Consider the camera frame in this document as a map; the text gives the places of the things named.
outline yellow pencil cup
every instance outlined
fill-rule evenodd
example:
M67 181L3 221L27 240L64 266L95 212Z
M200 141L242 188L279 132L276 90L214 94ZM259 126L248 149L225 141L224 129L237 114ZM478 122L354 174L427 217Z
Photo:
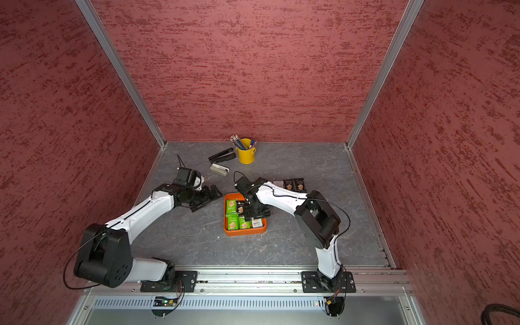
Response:
M246 148L249 148L251 145L251 139L242 139L242 143L245 145ZM255 152L256 148L251 148L249 150L240 150L237 148L238 151L238 160L240 160L241 163L247 165L255 161Z

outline vented metal panel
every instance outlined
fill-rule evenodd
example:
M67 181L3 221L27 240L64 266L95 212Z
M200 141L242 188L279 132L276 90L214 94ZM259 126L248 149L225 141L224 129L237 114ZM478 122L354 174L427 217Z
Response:
M155 296L100 296L93 309L169 309L153 307ZM185 296L178 309L311 310L324 309L323 297Z

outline black cable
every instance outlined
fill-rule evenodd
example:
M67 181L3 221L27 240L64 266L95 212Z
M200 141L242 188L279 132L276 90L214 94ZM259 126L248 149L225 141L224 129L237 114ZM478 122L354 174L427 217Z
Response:
M170 301L170 300L174 300L174 299L173 299L173 298L167 298L167 297L165 297L165 296L156 296L156 297L154 298L154 300L156 300L156 301L160 301L161 303L163 303L165 300L166 300L166 301Z
M180 282L180 288L181 288L181 289L183 288L183 282L182 282L182 281ZM176 304L175 307L172 309L172 311L176 310L177 307L180 306L181 302L183 302L183 300L184 300L184 296L185 296L185 295L186 295L186 290L183 290L183 296L182 296L182 298L180 299L180 301L179 301L179 299L177 299L177 304Z
M182 163L182 167L186 167L186 165L184 165L184 161L180 158L179 155L177 155L177 158L179 159L179 168L181 167L181 163Z
M173 292L173 289L177 290L177 288L179 287L179 284L177 283L177 281L175 281L175 285L171 288L169 288L166 292Z
M272 186L266 185L266 184L260 184L260 185L252 186L252 187L248 190L248 192L250 192L250 191L251 191L252 189L254 189L255 187L260 187L260 186L267 186L267 187L269 187L269 188L272 190L272 196L274 196L274 197L276 197L276 198L294 198L294 199L301 199L301 198L294 197L294 196L291 196L291 195L276 195L276 194L275 194L275 188L272 187ZM336 244L337 239L338 239L341 235L343 235L344 233L346 233L346 232L350 229L350 225L352 224L352 221L351 221L351 219L350 219L350 216L348 215L348 213L347 213L345 210L343 210L341 207L339 207L339 206L336 205L335 203L329 202L329 201L327 201L327 200L322 200L322 199L315 199L315 198L308 198L308 199L310 199L310 200L316 200L316 201L321 201L321 202L326 202L326 203L328 203L328 204L332 204L332 205L334 205L336 208L340 209L341 212L343 212L343 213L347 216L347 219L348 219L348 226L347 226L347 229L343 230L343 231L342 231L338 236L336 236L336 239L334 240L334 244ZM336 250L334 250L334 259L336 260L336 264L338 264L338 265L341 266L341 264L337 262Z
M490 314L492 312L505 313L520 318L520 310L518 309L502 304L489 304L486 306L486 308L484 308L482 314L480 315L480 321L482 322L482 325L493 325L490 318Z
M235 183L235 184L237 183L237 180L235 179L236 173L242 174L242 176L244 176L247 180L249 180L249 178L247 176L245 176L243 172L235 171L233 173L233 183Z
M67 266L69 265L70 261L74 258L74 256L80 251L80 249L82 249L85 245L87 245L88 243L90 243L92 240L94 240L94 238L96 238L97 236L103 234L104 232L100 232L98 233L97 235L93 236L92 238L90 238L89 240L87 240L83 245L80 246L80 248L78 248L74 254L72 254L72 256L69 258L69 260L67 261L67 263L65 263L65 267L63 268L63 284L65 284L65 287L67 287L67 289L70 289L70 290L82 290L82 289L88 289L88 288L93 288L93 287L97 287L99 284L95 284L95 285L90 285L88 287L80 287L80 288L74 288L74 287L71 287L67 284L67 280L65 279L65 272L67 271Z

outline black mounting plate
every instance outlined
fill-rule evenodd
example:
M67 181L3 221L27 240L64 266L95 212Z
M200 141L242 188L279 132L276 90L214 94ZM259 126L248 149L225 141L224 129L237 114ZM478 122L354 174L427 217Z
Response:
M341 271L338 273L339 278L336 280L337 284L333 290L328 291L335 293L340 287L340 293L355 293L356 284L352 272ZM322 293L327 292L319 285L319 275L317 271L303 271L302 272L302 287L303 292Z
M197 271L175 271L175 280L179 283L183 282L183 292L193 292L195 284L197 284L197 275ZM141 292L161 292L164 294L163 288L166 286L166 282L143 281L141 282Z

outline aluminum frame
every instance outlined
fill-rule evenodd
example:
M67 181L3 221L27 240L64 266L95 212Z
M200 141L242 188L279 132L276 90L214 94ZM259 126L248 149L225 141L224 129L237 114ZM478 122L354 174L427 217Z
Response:
M388 243L386 242L385 235L383 234L383 229L381 228L381 224L379 223L378 217L375 213L374 206L372 205L372 200L370 200L370 195L368 194L365 182L363 182L363 177L361 175L361 172L359 171L359 167L357 165L356 158L354 157L354 153L352 152L352 149L350 147L347 147L346 149L350 166L354 171L354 176L356 177L356 182L358 184L359 191L361 192L363 202L365 203L365 208L367 209L368 216L372 221L371 225L378 239L379 246L382 247L384 253L386 254L386 259L388 260L390 268L398 268L399 266L395 263L394 258L392 257L392 253L388 248Z
M119 75L119 78L123 82L123 84L126 87L126 90L130 94L132 100L134 101L135 105L137 106L137 109L139 109L139 112L141 112L141 115L143 119L146 122L146 125L150 128L150 131L152 131L153 136L157 140L157 143L161 148L164 148L166 146L166 140L164 139L163 134L161 133L161 130L157 126L157 123L155 122L152 114L148 110L148 107L146 106L145 100L142 98L141 93L139 92L139 89L137 89L137 86L135 85L134 81L132 80L132 76L130 76L130 73L126 69L123 61L121 60L121 57L118 54L118 51L115 49L114 44L110 40L110 37L108 36L107 30L104 28L103 24L101 23L101 20L99 19L99 16L96 13L96 10L94 9L94 6L90 2L90 0L75 0L77 6L80 8L81 13L87 20L88 25L94 32L94 35L97 37L97 40L105 53L107 54L110 62L114 66L114 69Z
M195 291L186 293L186 301L208 301L195 309L214 309L217 300L242 301L308 301L323 299L324 293L304 293L301 284L301 272L313 271L316 267L225 267L225 266L177 266L177 270L196 270L199 272ZM410 286L405 270L370 269L365 267L347 268L354 275L356 293L347 296L395 296L399 297L402 311L408 325L424 325L422 314L418 309L414 292ZM138 283L124 283L111 289L98 286L80 300L68 325L83 325L91 310L96 309L98 300L109 300L110 309L133 309L125 301L150 299L153 294L140 292Z
M383 62L381 62L381 66L377 76L375 77L374 83L372 84L372 88L368 93L367 100L361 108L361 112L356 122L354 123L354 127L352 128L350 135L348 136L347 146L350 148L354 146L354 143L356 142L356 139L361 132L361 129L363 128L368 114L372 110L372 106L374 105L375 100L377 99L379 92L385 83L386 77L388 77L388 74L394 65L395 59L397 58L397 55L399 54L399 51L405 42L406 36L408 36L408 32L410 31L410 28L412 27L423 2L424 0L410 0L406 6L405 12L402 15L399 25L397 26L394 37L392 38L390 46L386 51L386 55L383 58Z
M177 266L176 270L195 270L198 277L190 295L215 296L316 296L326 293L305 293L301 284L302 271L316 267L222 267ZM413 296L414 292L405 270L346 268L352 272L356 293L347 296ZM98 286L92 295L147 296L140 292L139 283L124 283L117 288Z
M138 205L144 199L146 199L148 196L151 195L151 193L148 192L148 189L150 188L150 185L152 184L153 177L155 175L155 172L157 171L157 168L159 168L159 164L161 163L161 159L164 155L164 152L166 151L166 146L159 148L159 152L157 153L157 156L155 156L155 160L153 161L152 168L150 168L150 171L148 172L148 175L146 176L145 182L141 186L141 191L139 191L139 195L137 196L137 199L135 200L134 206Z

